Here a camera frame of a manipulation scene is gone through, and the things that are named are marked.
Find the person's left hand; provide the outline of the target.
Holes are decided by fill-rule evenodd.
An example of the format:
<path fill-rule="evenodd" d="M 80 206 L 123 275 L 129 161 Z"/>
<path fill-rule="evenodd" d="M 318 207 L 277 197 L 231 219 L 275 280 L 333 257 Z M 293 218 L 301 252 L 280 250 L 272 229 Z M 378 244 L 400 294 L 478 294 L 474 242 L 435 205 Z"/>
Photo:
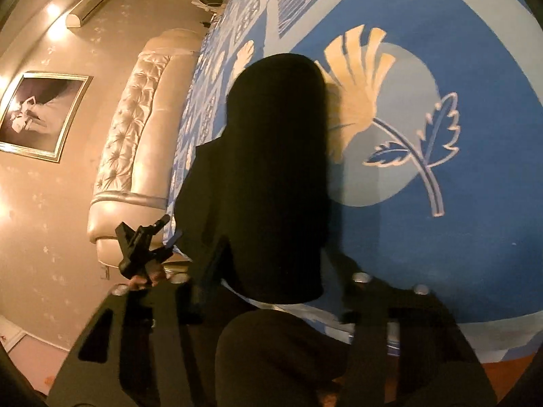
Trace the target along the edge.
<path fill-rule="evenodd" d="M 166 279 L 167 274 L 162 264 L 152 261 L 145 265 L 141 274 L 134 275 L 129 280 L 128 287 L 131 291 L 150 289 Z"/>

